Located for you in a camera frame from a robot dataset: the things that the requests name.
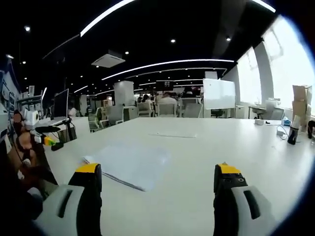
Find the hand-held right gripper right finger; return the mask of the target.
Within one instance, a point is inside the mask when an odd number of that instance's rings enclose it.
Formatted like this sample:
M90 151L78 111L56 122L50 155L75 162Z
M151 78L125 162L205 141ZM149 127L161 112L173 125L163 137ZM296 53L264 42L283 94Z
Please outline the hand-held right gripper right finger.
M270 236L276 228L271 203L234 166L215 166L214 195L213 235Z

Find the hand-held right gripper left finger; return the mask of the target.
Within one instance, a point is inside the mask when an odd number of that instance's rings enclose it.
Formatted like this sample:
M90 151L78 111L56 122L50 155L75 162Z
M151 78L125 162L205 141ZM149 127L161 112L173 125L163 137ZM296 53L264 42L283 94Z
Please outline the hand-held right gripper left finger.
M100 236L101 192L101 165L83 165L43 202L34 223L44 236Z

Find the person's left hand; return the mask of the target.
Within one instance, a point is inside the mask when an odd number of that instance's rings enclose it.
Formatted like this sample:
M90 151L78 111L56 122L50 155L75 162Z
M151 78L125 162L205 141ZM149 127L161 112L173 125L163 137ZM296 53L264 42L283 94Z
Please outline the person's left hand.
M22 161L28 159L31 166L36 166L36 153L32 147L32 136L30 132L24 132L16 138L16 144Z

